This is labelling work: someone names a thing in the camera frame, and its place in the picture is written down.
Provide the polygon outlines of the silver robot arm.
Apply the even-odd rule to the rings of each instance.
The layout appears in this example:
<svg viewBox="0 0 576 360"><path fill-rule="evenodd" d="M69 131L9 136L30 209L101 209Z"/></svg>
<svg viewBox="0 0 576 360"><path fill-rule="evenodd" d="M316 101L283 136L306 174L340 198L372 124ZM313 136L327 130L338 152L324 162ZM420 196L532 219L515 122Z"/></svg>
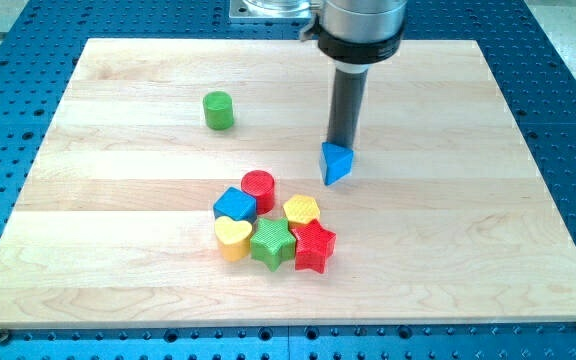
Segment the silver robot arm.
<svg viewBox="0 0 576 360"><path fill-rule="evenodd" d="M406 26L406 0L325 0L299 33L347 74L361 74L392 57Z"/></svg>

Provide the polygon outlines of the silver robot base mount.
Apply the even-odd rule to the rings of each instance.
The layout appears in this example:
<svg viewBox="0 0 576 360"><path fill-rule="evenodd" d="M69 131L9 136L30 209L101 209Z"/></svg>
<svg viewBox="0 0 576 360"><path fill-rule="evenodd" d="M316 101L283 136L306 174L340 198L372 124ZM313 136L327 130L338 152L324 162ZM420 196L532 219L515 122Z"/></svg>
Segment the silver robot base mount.
<svg viewBox="0 0 576 360"><path fill-rule="evenodd" d="M309 20L322 0L230 0L231 23L291 22Z"/></svg>

